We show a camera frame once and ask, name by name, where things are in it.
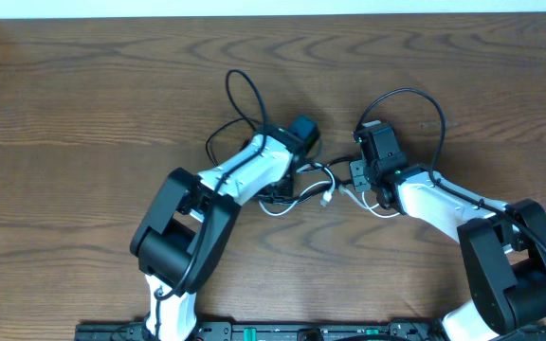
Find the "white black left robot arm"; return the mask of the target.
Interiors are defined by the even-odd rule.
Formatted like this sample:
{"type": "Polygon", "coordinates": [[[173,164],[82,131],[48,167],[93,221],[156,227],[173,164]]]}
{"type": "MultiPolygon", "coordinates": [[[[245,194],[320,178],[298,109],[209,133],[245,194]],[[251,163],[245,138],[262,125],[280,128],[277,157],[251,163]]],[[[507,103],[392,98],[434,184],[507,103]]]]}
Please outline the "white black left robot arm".
{"type": "Polygon", "coordinates": [[[316,128],[261,128],[221,165],[167,176],[130,242],[150,289],[145,325],[152,339],[188,338],[196,293],[221,259],[243,204],[294,171],[318,139],[316,128]]]}

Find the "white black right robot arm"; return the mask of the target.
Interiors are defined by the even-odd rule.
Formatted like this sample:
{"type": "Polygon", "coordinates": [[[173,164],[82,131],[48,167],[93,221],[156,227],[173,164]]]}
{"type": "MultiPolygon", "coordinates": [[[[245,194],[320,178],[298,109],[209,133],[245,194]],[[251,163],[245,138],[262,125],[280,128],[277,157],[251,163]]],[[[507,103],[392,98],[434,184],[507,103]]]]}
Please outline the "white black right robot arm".
{"type": "Polygon", "coordinates": [[[530,199],[489,200],[396,157],[351,162],[359,193],[378,205],[422,220],[461,248],[471,298],[447,314],[450,340],[495,340],[543,334],[546,326],[546,212],[530,199]]]}

